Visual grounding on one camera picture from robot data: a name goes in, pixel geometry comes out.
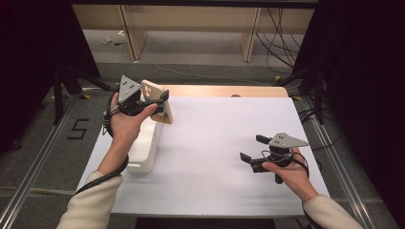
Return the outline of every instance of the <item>wire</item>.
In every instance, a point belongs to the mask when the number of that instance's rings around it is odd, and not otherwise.
[[[260,43],[262,43],[262,45],[272,54],[274,55],[274,57],[276,57],[277,59],[279,59],[281,62],[285,63],[287,66],[293,68],[294,66],[292,66],[291,64],[289,64],[287,61],[285,61],[284,59],[282,59],[280,56],[278,56],[276,53],[274,53],[264,42],[263,40],[260,38],[259,34],[256,33],[257,38],[259,38]]]
[[[286,88],[286,87],[285,87],[285,89],[294,89],[294,88],[298,88],[299,86],[301,86],[301,84],[297,84],[297,85],[292,86],[292,87],[289,87],[289,88]]]
[[[312,150],[312,151],[318,151],[318,150],[322,150],[322,149],[328,148],[328,147],[334,145],[334,144],[340,139],[340,136],[341,136],[341,135],[342,135],[342,133],[339,132],[339,135],[337,136],[337,138],[336,138],[332,143],[330,143],[330,144],[328,144],[328,145],[325,145],[325,146],[322,146],[322,147],[317,147],[317,148],[314,148],[314,149],[311,149],[311,150]]]
[[[329,108],[322,108],[321,111],[329,111],[329,112],[332,112],[332,110],[329,109]],[[315,113],[315,109],[314,109],[314,108],[310,108],[310,109],[307,109],[307,110],[304,110],[304,111],[299,112],[298,115],[300,116],[300,120],[303,119],[303,115],[301,115],[301,114],[303,114],[303,113],[308,113],[308,112],[310,112],[310,114],[308,114],[306,117],[308,117],[309,115],[313,115],[313,114]]]
[[[278,25],[276,25],[276,22],[275,22],[275,20],[274,20],[274,18],[273,18],[273,15],[271,14],[270,8],[267,8],[267,11],[268,11],[268,14],[270,15],[271,21],[272,21],[273,24],[274,24],[274,28],[276,29],[276,33],[279,34],[279,36],[280,36],[280,38],[281,38],[281,40],[282,40],[282,42],[283,42],[283,47],[285,48],[284,51],[285,51],[285,53],[286,53],[286,57],[287,57],[287,59],[288,59],[288,62],[290,63],[290,65],[292,65],[292,63],[291,63],[290,60],[289,60],[289,57],[288,57],[288,54],[287,54],[287,50],[288,50],[288,53],[289,53],[289,55],[291,56],[291,58],[293,59],[294,62],[295,62],[295,59],[294,59],[294,57],[292,56],[291,52],[289,51],[289,48],[288,48],[288,45],[287,45],[286,41],[284,40],[284,37],[283,37],[283,28],[282,28],[282,26],[281,26],[281,21],[282,21],[282,17],[283,17],[283,9],[280,9],[280,8],[279,8],[279,22],[278,22]]]
[[[277,47],[277,48],[279,48],[279,49],[282,49],[282,50],[286,50],[286,49],[287,49],[287,48],[285,48],[285,47],[281,47],[281,46],[279,46],[279,45],[274,44],[273,41],[270,41],[270,40],[267,38],[267,36],[266,36],[265,33],[263,33],[263,36],[264,36],[265,39],[271,44],[271,46],[275,46],[275,47]],[[298,51],[294,51],[294,50],[289,50],[289,51],[298,54]]]
[[[266,63],[267,63],[268,68],[269,68],[270,70],[272,70],[273,72],[275,72],[275,73],[284,73],[284,72],[280,72],[280,71],[274,70],[273,68],[270,67],[270,64],[268,63],[268,54],[269,54],[269,51],[267,51],[267,56],[266,56]]]
[[[299,49],[301,49],[301,46],[298,44],[298,42],[295,40],[294,36],[290,34],[292,40],[294,40],[295,44],[298,46]]]
[[[148,55],[152,58],[151,53],[146,49],[146,47],[142,44],[142,47],[145,49],[146,53],[148,53]],[[171,72],[171,73],[177,73],[180,75],[186,75],[186,76],[196,76],[196,77],[200,77],[200,78],[205,78],[205,79],[227,79],[227,80],[232,80],[232,81],[239,81],[239,82],[245,82],[245,83],[254,83],[254,84],[258,84],[258,85],[262,85],[262,86],[271,86],[269,84],[265,84],[265,83],[261,83],[261,82],[257,82],[257,81],[253,81],[253,80],[244,80],[244,79],[235,79],[235,78],[229,78],[229,77],[225,77],[225,76],[218,76],[218,77],[209,77],[209,76],[205,76],[202,74],[196,74],[196,73],[180,73],[176,70],[172,70],[172,69],[165,69],[161,66],[159,66],[155,61],[153,61],[154,65],[165,72]]]
[[[0,187],[0,193],[3,195],[12,195],[17,188],[15,187]],[[44,188],[31,188],[29,195],[57,195],[57,196],[73,196],[75,191],[44,189]]]
[[[319,171],[322,172],[322,169],[324,168],[324,167],[322,166],[322,163],[321,163],[318,159],[315,159],[315,161],[316,161],[316,164],[318,164],[318,169],[319,169]]]
[[[314,119],[320,119],[320,118],[328,119],[330,121],[336,121],[335,119],[333,119],[331,117],[328,117],[328,116],[324,116],[324,115],[321,115],[320,117],[315,116],[315,117],[312,117],[312,118],[308,118],[306,121],[310,121],[310,120],[314,120]]]
[[[303,224],[300,222],[300,220],[295,219],[295,221],[297,222],[298,226],[299,226],[301,229],[305,229],[305,227],[304,227]]]
[[[309,117],[313,114],[315,114],[315,111],[312,111],[312,112],[308,113],[304,118],[301,118],[301,124],[304,124],[306,121],[308,121]]]

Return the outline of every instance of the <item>white sleeve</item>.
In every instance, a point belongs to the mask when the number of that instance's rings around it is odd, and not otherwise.
[[[103,176],[94,171],[89,174],[86,183]],[[57,228],[106,228],[121,183],[121,176],[113,177],[72,197],[68,211],[63,214]]]
[[[323,228],[362,228],[337,202],[325,196],[312,198],[303,205],[304,211]]]

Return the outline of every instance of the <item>floor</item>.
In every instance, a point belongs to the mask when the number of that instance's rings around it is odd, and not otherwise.
[[[284,78],[291,72],[288,65],[273,55],[267,56],[259,38],[255,40],[251,60],[244,62],[239,37],[235,33],[150,32],[139,61],[130,58],[122,32],[84,33],[102,79],[111,85],[125,74],[134,79],[148,78],[157,83],[270,86],[276,83],[277,76]],[[272,35],[267,34],[267,39],[271,40]],[[111,41],[103,44],[106,37]],[[268,43],[262,34],[260,37]],[[290,49],[298,52],[303,38],[303,35],[285,36],[285,41]],[[279,38],[275,44],[282,46]],[[272,49],[287,63],[289,59],[293,65],[292,57],[289,54],[287,56],[284,50]],[[29,180],[32,188],[22,199],[21,205],[14,209],[18,214],[11,228],[54,228],[77,188],[96,142],[102,122],[101,114],[108,97],[108,93],[95,89],[93,85],[85,81],[80,83],[90,98],[81,98],[71,104],[72,100],[65,93],[65,104],[71,111],[63,126],[58,130],[53,126],[53,91],[50,90],[44,98],[43,109],[35,115],[32,125],[20,139],[22,148],[10,149],[0,157],[1,211],[9,206],[20,184],[27,183],[27,177],[33,171],[31,166],[39,160],[43,161],[34,171],[35,176]],[[286,85],[290,96],[299,95],[299,83],[297,80]],[[302,112],[301,117],[304,119],[308,114],[305,110],[313,106],[312,96],[296,97],[294,105],[298,113]],[[357,207],[361,207],[370,217],[368,228],[398,228],[361,164],[357,162],[350,143],[334,119],[333,111],[328,110],[327,99],[323,107],[326,108],[323,112],[325,124],[320,128],[316,118],[309,116],[303,127],[315,158],[319,161],[330,196],[359,221],[362,219],[358,216]],[[86,131],[74,132],[74,127]],[[48,139],[49,133],[55,133],[56,139]],[[325,142],[320,140],[321,135],[329,137],[332,146],[323,147]],[[343,171],[349,177],[352,189],[343,184],[338,173],[342,168],[336,168],[333,163],[335,156],[342,161]],[[353,205],[351,192],[358,196],[361,205]],[[253,228],[255,223],[257,228],[262,228],[262,221],[251,222],[251,226],[246,228]],[[274,224],[276,228],[302,228],[301,225],[305,226],[308,222],[305,218],[285,218],[274,219]],[[147,228],[144,220],[137,223],[137,219],[131,216],[112,215],[109,228],[134,228],[135,225],[137,228]],[[227,227],[208,225],[206,228]]]

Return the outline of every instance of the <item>white object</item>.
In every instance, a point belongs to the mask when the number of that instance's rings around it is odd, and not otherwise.
[[[112,41],[112,39],[109,36],[104,36],[104,39],[102,40],[102,44],[107,45],[108,43],[110,43]]]
[[[262,156],[256,135],[287,133],[308,141],[291,98],[170,97],[176,122],[163,125],[153,170],[122,172],[112,210],[117,214],[183,218],[279,218],[303,216],[301,200],[274,174],[254,174],[240,152]],[[100,134],[87,175],[97,168],[111,144]],[[309,146],[310,181],[329,195]]]
[[[152,171],[162,125],[150,117],[142,122],[139,136],[129,150],[128,172],[147,174]]]

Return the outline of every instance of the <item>cable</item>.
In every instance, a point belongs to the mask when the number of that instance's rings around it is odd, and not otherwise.
[[[312,151],[322,150],[322,149],[325,149],[325,148],[328,148],[328,147],[334,145],[340,139],[341,135],[342,135],[342,133],[339,132],[339,135],[337,136],[337,138],[332,143],[330,143],[328,145],[325,145],[325,146],[322,146],[322,147],[314,148],[314,149],[312,149]]]
[[[151,53],[149,53],[149,51],[146,49],[146,47],[143,44],[142,44],[142,47],[145,49],[146,53],[148,53],[149,56],[152,56]],[[171,72],[171,73],[177,73],[177,74],[180,74],[180,75],[196,76],[196,77],[206,78],[206,79],[227,79],[227,80],[233,80],[233,81],[239,81],[239,82],[245,82],[245,83],[254,83],[254,84],[259,84],[259,85],[262,85],[262,86],[271,86],[269,84],[265,84],[265,83],[261,83],[261,82],[257,82],[257,81],[253,81],[253,80],[235,79],[235,78],[229,78],[229,77],[225,77],[225,76],[209,77],[209,76],[205,76],[205,75],[202,75],[202,74],[196,74],[196,73],[180,73],[180,72],[178,72],[176,70],[165,69],[165,68],[159,66],[154,61],[153,61],[153,63],[158,69],[160,69],[162,71]]]
[[[0,194],[12,195],[17,188],[15,187],[0,187]],[[29,195],[49,195],[49,196],[73,196],[75,191],[57,190],[57,189],[44,189],[44,188],[31,188]]]
[[[329,111],[329,112],[331,112],[331,109],[329,109],[329,108],[322,108],[321,111]],[[305,118],[303,119],[304,116],[301,115],[301,114],[303,114],[303,113],[309,113],[309,114],[307,114],[307,115],[305,116]],[[301,123],[302,123],[302,124],[303,124],[304,122],[308,121],[308,120],[312,120],[312,119],[318,118],[318,117],[309,118],[309,117],[310,117],[311,115],[313,115],[313,114],[315,114],[315,109],[314,109],[314,108],[310,108],[310,109],[307,109],[307,110],[304,110],[304,111],[298,113],[298,115],[300,116],[300,120],[301,120]],[[324,117],[324,118],[327,118],[327,119],[329,119],[329,120],[335,121],[333,118],[330,118],[330,117],[327,117],[327,116],[323,116],[323,117]]]
[[[274,57],[276,57],[277,59],[279,59],[281,62],[285,63],[287,66],[293,68],[294,66],[292,66],[291,64],[289,64],[287,61],[285,61],[284,59],[282,59],[280,56],[278,56],[276,53],[274,53],[271,49],[268,48],[268,46],[263,42],[263,40],[260,38],[259,34],[256,33],[257,38],[259,38],[260,43],[262,43],[262,45],[272,54],[274,55]]]
[[[318,119],[318,118],[324,118],[324,119],[328,119],[330,121],[336,121],[335,119],[328,117],[328,116],[324,116],[324,115],[321,115],[320,117],[315,116],[315,117],[307,119],[306,121],[310,121],[310,120],[314,120],[314,119]]]
[[[283,72],[279,72],[279,71],[277,71],[277,70],[274,70],[273,68],[270,67],[270,64],[268,64],[268,54],[269,54],[269,52],[267,51],[266,63],[267,63],[268,68],[269,68],[270,70],[272,70],[273,72],[275,72],[275,73],[283,73]]]
[[[300,220],[295,219],[295,221],[297,222],[298,226],[300,227],[300,229],[305,229],[305,227],[303,226],[303,224],[300,222]]]
[[[277,48],[279,48],[279,49],[282,49],[282,50],[286,50],[286,49],[287,49],[287,48],[285,48],[285,47],[281,47],[281,46],[279,46],[279,45],[274,44],[272,41],[270,41],[270,40],[267,38],[267,36],[266,36],[265,33],[263,33],[263,36],[265,37],[265,39],[266,39],[272,46],[275,46],[275,47],[277,47]],[[294,51],[294,50],[289,50],[289,51],[298,54],[298,51]]]
[[[297,85],[292,86],[292,87],[289,87],[289,88],[286,88],[286,87],[285,87],[285,89],[294,89],[294,88],[298,88],[299,86],[301,86],[301,84],[297,84]]]
[[[298,44],[298,42],[295,40],[294,36],[290,34],[292,40],[294,40],[295,44],[298,46],[299,49],[301,49],[301,46]]]
[[[105,182],[105,181],[107,181],[107,180],[109,180],[109,179],[111,179],[113,177],[121,176],[122,171],[124,171],[125,168],[128,165],[128,161],[129,161],[129,157],[127,156],[125,158],[125,160],[122,162],[122,164],[119,166],[119,168],[117,168],[114,172],[112,172],[112,173],[110,173],[108,175],[104,175],[103,177],[99,177],[97,179],[94,179],[93,181],[85,184],[83,187],[81,187],[79,190],[77,190],[75,192],[75,195],[77,195],[77,194],[79,194],[79,193],[81,193],[83,191],[86,191],[86,190],[88,190],[90,188],[93,188],[93,187],[97,186],[98,184],[100,184],[102,182]]]
[[[278,23],[278,25],[276,25],[276,22],[275,22],[275,20],[274,20],[274,18],[273,18],[273,15],[271,14],[270,8],[267,8],[267,11],[268,11],[268,14],[269,14],[269,16],[270,16],[270,18],[271,18],[271,21],[272,21],[273,24],[274,24],[274,28],[276,29],[276,33],[279,34],[279,36],[280,36],[280,38],[281,38],[281,40],[282,40],[282,42],[283,42],[283,47],[285,48],[284,51],[285,51],[285,53],[286,53],[286,57],[287,57],[287,59],[288,59],[288,62],[289,62],[290,65],[292,66],[292,63],[290,62],[289,57],[288,57],[288,54],[287,54],[287,50],[289,50],[289,48],[288,48],[288,46],[287,46],[286,41],[284,40],[283,32],[282,32],[282,26],[281,26],[281,19],[282,19],[282,17],[283,17],[283,9],[280,9],[280,8],[279,8],[279,23]],[[289,53],[289,55],[291,56],[291,58],[293,59],[293,61],[295,62],[295,59],[294,59],[294,57],[292,56],[291,52],[288,51],[288,53]]]
[[[321,163],[318,159],[315,159],[315,161],[316,161],[316,164],[318,165],[319,171],[321,172],[322,169],[324,168],[324,167],[322,166],[322,163]]]

